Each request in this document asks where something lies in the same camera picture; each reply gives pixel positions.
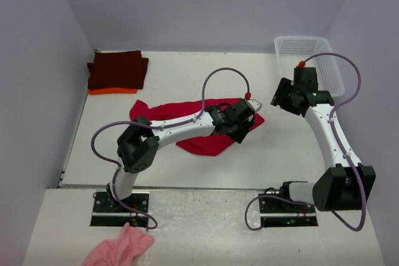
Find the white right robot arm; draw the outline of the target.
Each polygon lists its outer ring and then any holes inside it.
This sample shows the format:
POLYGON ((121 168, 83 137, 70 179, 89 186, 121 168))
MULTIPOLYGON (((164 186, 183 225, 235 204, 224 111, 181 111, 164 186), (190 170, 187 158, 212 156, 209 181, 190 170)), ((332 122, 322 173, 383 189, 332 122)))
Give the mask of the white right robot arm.
POLYGON ((315 183, 288 182, 287 191, 278 196, 279 207, 291 212, 305 202, 319 211, 363 209, 376 178, 375 170, 353 152, 340 127, 332 96, 319 90, 316 69, 295 67, 291 80, 281 78, 271 104, 305 118, 325 165, 325 173, 315 183))

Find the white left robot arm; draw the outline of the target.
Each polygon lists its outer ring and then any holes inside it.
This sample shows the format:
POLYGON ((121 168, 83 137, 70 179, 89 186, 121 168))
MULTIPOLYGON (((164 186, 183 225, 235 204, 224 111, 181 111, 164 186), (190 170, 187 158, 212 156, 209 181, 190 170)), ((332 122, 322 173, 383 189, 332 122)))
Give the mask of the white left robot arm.
POLYGON ((259 101, 242 98, 226 108, 211 105, 194 114, 166 121, 137 118, 117 140, 122 169, 110 183, 107 204, 114 211, 124 211, 129 206, 138 174, 152 165, 157 151, 165 146, 212 135, 225 135, 242 143, 255 125, 256 113, 261 108, 259 101))

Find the red t-shirt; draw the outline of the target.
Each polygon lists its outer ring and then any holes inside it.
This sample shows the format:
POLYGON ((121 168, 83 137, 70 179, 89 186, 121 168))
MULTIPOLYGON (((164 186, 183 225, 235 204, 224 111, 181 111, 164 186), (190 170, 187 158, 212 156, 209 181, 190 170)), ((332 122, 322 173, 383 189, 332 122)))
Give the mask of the red t-shirt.
MULTIPOLYGON (((205 100, 205 107, 217 105, 225 109, 228 105, 234 105, 240 98, 209 98, 205 100)), ((201 109, 201 100, 195 102, 167 103, 150 108, 145 102, 137 100, 130 110, 130 119, 135 121, 138 117, 144 116, 148 121, 166 121, 194 114, 201 109)), ((255 124, 251 128, 255 130, 265 122, 260 114, 255 115, 255 124)), ((133 125, 128 126, 121 136, 139 132, 140 128, 133 125)), ((176 142, 175 145, 181 149, 200 156, 217 156, 229 148, 235 142, 226 135, 211 135, 204 137, 190 138, 176 142)))

